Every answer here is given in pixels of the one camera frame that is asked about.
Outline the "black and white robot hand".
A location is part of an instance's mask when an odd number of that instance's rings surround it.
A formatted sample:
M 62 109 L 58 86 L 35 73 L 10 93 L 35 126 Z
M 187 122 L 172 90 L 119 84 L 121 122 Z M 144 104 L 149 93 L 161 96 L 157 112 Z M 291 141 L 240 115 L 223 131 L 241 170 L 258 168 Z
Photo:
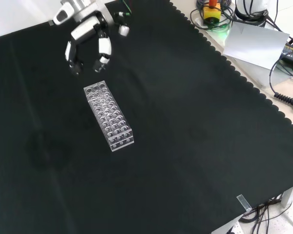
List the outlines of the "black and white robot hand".
M 65 50 L 65 59 L 72 73 L 79 75 L 82 72 L 84 64 L 78 59 L 78 47 L 93 36 L 98 36 L 98 59 L 93 69 L 97 73 L 105 69 L 112 55 L 112 44 L 106 30 L 116 25 L 119 27 L 119 35 L 126 37 L 129 26 L 125 18 L 130 16 L 130 12 L 122 11 L 112 14 L 106 5 L 98 0 L 76 13 L 74 19 L 80 24 L 71 32 L 71 39 Z

